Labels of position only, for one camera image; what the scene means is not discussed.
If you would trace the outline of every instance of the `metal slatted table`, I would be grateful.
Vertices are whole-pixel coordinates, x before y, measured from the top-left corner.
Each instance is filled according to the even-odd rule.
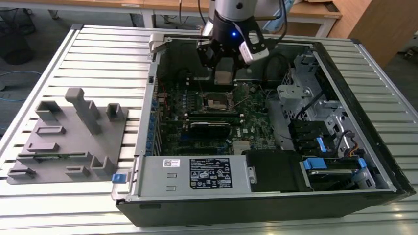
[[[140,29],[85,25],[72,29],[0,142],[0,234],[414,234],[418,196],[374,206],[339,219],[227,224],[197,227],[136,228],[111,199],[111,182],[9,185],[6,172],[36,123],[41,100],[64,100],[68,87],[83,87],[96,106],[120,103],[129,108],[119,169],[131,168],[136,130],[149,67],[149,35],[193,34],[191,30]],[[287,37],[319,41],[340,70],[403,172],[418,190],[418,115],[362,45],[350,40]],[[127,185],[115,191],[125,193]]]

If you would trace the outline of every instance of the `wooden table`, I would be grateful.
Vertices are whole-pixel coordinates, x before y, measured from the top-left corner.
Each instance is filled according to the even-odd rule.
[[[196,0],[183,0],[183,16],[200,16],[196,2]],[[155,15],[179,15],[179,0],[0,0],[0,6],[141,14],[145,28],[155,27]],[[201,0],[201,12],[205,17],[208,8],[209,0]],[[339,12],[330,12],[323,4],[302,2],[291,8],[288,22],[320,24],[315,36],[326,37],[340,16]]]

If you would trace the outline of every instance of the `barcode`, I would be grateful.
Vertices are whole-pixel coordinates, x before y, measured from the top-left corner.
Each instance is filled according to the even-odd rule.
[[[180,159],[164,159],[163,167],[179,167]]]

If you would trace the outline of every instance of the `wooden cabinet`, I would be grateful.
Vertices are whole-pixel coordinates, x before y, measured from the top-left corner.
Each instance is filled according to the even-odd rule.
[[[380,65],[418,30],[418,0],[332,0],[343,17],[328,37],[359,39]]]

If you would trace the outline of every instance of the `white sticker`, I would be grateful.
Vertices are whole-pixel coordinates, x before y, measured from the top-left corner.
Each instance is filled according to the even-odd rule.
[[[127,7],[140,7],[140,5],[137,5],[137,4],[121,4],[121,6],[127,6]]]
[[[180,167],[180,159],[164,159],[163,167]]]

